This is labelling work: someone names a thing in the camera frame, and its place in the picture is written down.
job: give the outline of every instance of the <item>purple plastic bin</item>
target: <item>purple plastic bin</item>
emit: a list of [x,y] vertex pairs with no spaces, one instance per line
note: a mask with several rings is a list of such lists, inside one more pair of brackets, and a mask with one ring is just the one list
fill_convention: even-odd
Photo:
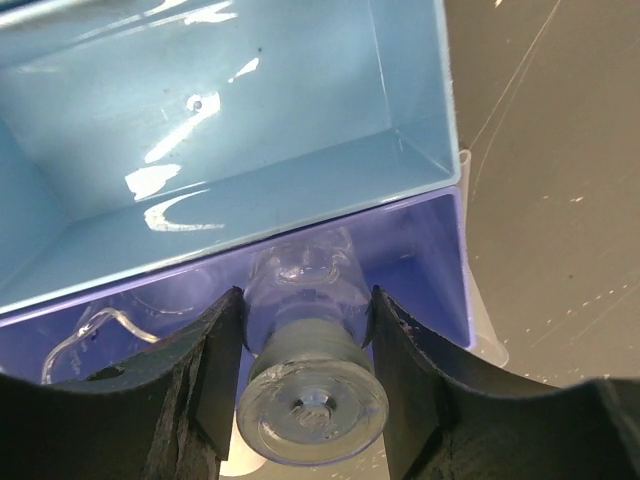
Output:
[[[279,242],[336,227],[345,227],[351,235],[370,288],[380,285],[418,321],[460,346],[473,347],[460,192],[450,187],[0,317],[0,368],[10,375],[40,382],[45,357],[74,331],[91,302],[93,308],[109,303],[115,308],[128,308],[134,316],[144,316],[144,305],[125,305],[134,298],[132,289],[143,287],[145,296],[157,294],[165,299],[168,283],[163,286],[162,281],[173,285],[174,281],[183,282],[181,288],[189,282],[185,290],[190,298],[194,292],[208,298],[196,301],[197,307],[188,312],[163,316],[163,323],[154,324],[156,335],[169,335],[195,320],[231,286],[244,288],[256,253]],[[212,280],[206,288],[194,270],[205,272]],[[184,304],[185,298],[166,301]],[[134,323],[145,320],[132,318]],[[68,378],[83,378],[149,346],[114,321],[101,326],[86,342],[87,348],[80,349],[74,365],[69,366]],[[252,361],[251,354],[245,352],[238,394],[246,385]]]

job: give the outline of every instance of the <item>clear plastic piece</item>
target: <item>clear plastic piece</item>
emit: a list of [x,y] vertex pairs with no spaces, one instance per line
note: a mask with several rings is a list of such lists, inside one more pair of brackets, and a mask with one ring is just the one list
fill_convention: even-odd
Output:
[[371,294],[346,228],[311,232],[257,255],[245,300],[246,341],[260,353],[278,328],[300,319],[341,324],[363,345]]
[[265,249],[245,291],[254,353],[238,406],[247,444],[279,463],[317,465],[373,442],[388,403],[361,347],[371,295],[346,228]]
[[387,396],[366,354],[334,323],[303,320],[278,330],[250,378],[238,429],[277,463],[352,457],[378,438],[387,420]]
[[[469,202],[469,177],[471,174],[471,151],[464,149],[460,151],[460,182],[458,188],[462,194],[463,219],[467,220],[467,205]],[[498,337],[491,324],[487,307],[482,300],[478,284],[469,269],[467,269],[467,281],[471,297],[471,307],[473,308],[473,323],[476,332],[476,345],[471,350],[474,355],[492,363],[498,367],[504,367],[509,362],[509,352]]]
[[196,269],[91,302],[71,334],[42,365],[40,382],[83,379],[195,320],[211,302],[217,279]]
[[[217,461],[213,450],[207,451],[207,460],[212,464]],[[249,448],[242,435],[238,431],[236,416],[233,416],[233,429],[231,430],[231,444],[229,446],[229,458],[220,464],[220,476],[243,477],[255,472],[266,463],[267,459]]]

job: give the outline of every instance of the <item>gray floor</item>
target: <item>gray floor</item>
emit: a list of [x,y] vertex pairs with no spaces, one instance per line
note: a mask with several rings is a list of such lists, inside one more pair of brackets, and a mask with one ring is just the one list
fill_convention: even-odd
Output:
[[[471,267],[507,369],[640,375],[640,2],[446,5]],[[243,478],[387,479],[382,448]]]

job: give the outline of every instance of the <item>light blue plastic bin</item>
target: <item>light blue plastic bin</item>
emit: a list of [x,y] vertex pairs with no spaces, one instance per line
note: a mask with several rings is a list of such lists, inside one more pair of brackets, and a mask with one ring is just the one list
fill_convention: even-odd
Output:
[[0,13],[0,313],[458,176],[441,0]]

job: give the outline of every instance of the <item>plastic container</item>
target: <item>plastic container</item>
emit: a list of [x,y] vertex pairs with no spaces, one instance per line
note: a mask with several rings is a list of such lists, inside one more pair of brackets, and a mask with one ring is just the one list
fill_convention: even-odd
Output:
[[[0,367],[11,375],[40,382],[45,358],[77,330],[80,317],[92,302],[108,302],[114,296],[121,299],[122,292],[143,285],[148,285],[149,291],[155,282],[168,277],[176,281],[180,275],[187,278],[195,269],[217,279],[216,288],[210,294],[210,301],[213,302],[231,285],[246,287],[253,259],[260,252],[332,228],[345,228],[349,232],[369,289],[380,285],[418,321],[458,345],[466,348],[473,346],[475,333],[466,288],[462,205],[459,190],[451,187],[134,280],[118,282],[108,288],[72,296],[61,302],[4,315],[0,317]],[[132,315],[131,322],[150,329],[145,310],[135,311],[138,313]],[[165,322],[163,328],[171,332],[195,320],[198,315],[199,312],[186,312],[174,317],[172,323]],[[107,327],[110,330],[88,339],[86,351],[78,354],[85,361],[78,373],[68,370],[68,378],[84,378],[96,369],[150,345],[121,328],[117,321],[112,320],[101,328]],[[118,345],[116,353],[113,353],[113,345]],[[245,358],[243,363],[239,394],[244,388],[242,385],[246,384],[253,359],[248,352],[246,355],[250,358]]]
[[0,313],[458,180],[441,0],[43,0],[0,45]]

